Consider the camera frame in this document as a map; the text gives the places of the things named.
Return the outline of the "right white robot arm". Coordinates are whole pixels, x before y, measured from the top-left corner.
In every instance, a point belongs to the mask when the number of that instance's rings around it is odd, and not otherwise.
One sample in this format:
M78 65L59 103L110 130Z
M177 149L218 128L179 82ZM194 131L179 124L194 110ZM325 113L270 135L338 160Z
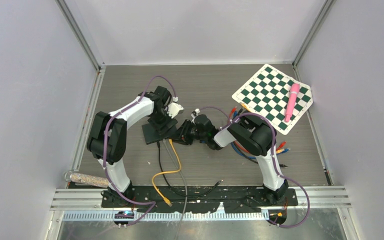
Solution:
M288 180L280 170L276 154L277 132L263 116L244 112L216 128L205 114L196 115L183 124L169 138L173 142L191 145L194 140L212 150L221 150L237 141L255 156L263 177L263 192L268 203L279 205L286 197Z

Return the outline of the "black router box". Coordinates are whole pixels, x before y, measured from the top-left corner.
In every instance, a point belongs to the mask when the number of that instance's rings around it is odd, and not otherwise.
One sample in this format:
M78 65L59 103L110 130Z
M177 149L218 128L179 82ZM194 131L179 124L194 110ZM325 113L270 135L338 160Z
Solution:
M172 119L167 125L163 126L161 129L153 126L151 123L142 125L142 132L144 136L144 141L146 145L150 145L164 139L171 138L177 131L178 121Z

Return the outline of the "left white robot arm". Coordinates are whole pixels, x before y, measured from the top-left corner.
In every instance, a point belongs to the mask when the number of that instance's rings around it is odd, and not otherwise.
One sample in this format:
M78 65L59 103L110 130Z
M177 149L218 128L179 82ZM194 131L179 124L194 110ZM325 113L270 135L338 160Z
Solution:
M114 200L121 207L128 207L134 199L133 193L128 190L132 182L123 163L128 129L147 118L148 123L142 125L146 144L162 141L176 132L176 116L183 110L177 97L165 87L158 86L155 91L140 93L118 110L95 114L86 148L110 177L110 188L117 190Z

